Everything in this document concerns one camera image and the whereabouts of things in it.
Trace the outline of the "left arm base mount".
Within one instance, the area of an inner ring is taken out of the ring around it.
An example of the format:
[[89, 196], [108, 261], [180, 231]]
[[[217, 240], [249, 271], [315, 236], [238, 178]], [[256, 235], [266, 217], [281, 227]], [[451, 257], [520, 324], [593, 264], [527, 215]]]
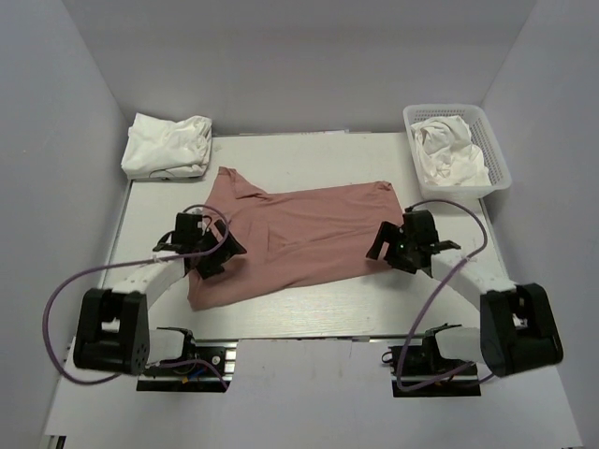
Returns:
[[237, 358], [235, 341], [191, 343], [187, 354], [159, 362], [138, 377], [138, 392], [225, 393], [234, 374]]

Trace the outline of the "pink t-shirt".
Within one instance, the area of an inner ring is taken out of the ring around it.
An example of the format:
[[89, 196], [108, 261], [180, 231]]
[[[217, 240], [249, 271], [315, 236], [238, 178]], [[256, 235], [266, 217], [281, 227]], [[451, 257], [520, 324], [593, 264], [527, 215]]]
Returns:
[[207, 280], [189, 273], [187, 298], [194, 311], [385, 271], [384, 262], [366, 254], [381, 223], [402, 222], [387, 181], [271, 194], [221, 167], [208, 203], [227, 217], [247, 252]]

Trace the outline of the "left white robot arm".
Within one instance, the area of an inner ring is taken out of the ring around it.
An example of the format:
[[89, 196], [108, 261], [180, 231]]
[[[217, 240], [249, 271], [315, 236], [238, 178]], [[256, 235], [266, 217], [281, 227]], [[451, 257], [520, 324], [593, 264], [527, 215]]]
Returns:
[[151, 258], [131, 263], [133, 272], [112, 287], [85, 293], [75, 366], [135, 376], [147, 369], [189, 372], [199, 362], [192, 333], [177, 327], [151, 329], [149, 309], [190, 273], [206, 280], [246, 252], [220, 210], [196, 205], [178, 213], [173, 230], [155, 243]]

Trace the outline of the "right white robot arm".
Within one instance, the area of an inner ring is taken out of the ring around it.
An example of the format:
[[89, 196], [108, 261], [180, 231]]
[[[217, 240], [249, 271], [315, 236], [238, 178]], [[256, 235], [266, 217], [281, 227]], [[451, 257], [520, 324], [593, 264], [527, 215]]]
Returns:
[[546, 290], [495, 275], [457, 243], [440, 240], [429, 211], [409, 210], [401, 225], [381, 223], [367, 256], [409, 274], [422, 271], [438, 282], [435, 295], [450, 287], [478, 310], [475, 327], [445, 324], [425, 332], [417, 361], [431, 374], [452, 376], [463, 366], [484, 364], [503, 378], [562, 362]]

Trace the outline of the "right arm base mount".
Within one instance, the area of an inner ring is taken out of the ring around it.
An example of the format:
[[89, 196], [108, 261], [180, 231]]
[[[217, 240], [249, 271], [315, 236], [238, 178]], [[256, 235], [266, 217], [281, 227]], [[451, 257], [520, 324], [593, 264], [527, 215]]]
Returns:
[[[381, 355], [381, 363], [390, 368], [391, 388], [394, 398], [468, 398], [480, 397], [481, 388], [476, 365], [452, 376], [445, 376], [414, 391], [402, 391], [397, 385], [397, 366], [404, 339], [387, 340], [387, 348]], [[423, 383], [448, 371], [457, 369], [465, 362], [459, 359], [443, 359], [432, 344], [414, 339], [406, 351], [402, 365], [402, 385], [405, 388]]]

